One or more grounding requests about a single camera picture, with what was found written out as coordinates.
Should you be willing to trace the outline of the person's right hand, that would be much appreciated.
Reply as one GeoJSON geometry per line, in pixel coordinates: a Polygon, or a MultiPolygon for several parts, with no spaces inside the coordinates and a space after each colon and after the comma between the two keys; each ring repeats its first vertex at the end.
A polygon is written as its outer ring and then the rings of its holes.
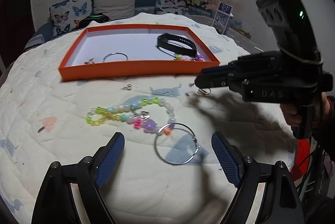
{"type": "MultiPolygon", "coordinates": [[[[326,93],[322,93],[321,100],[317,100],[312,105],[315,110],[312,126],[316,128],[318,124],[322,122],[322,120],[325,120],[329,116],[331,101],[330,98],[326,96],[326,93]]],[[[302,116],[300,115],[295,106],[289,104],[281,104],[280,108],[285,118],[285,121],[289,126],[298,127],[303,121],[302,116]]]]}

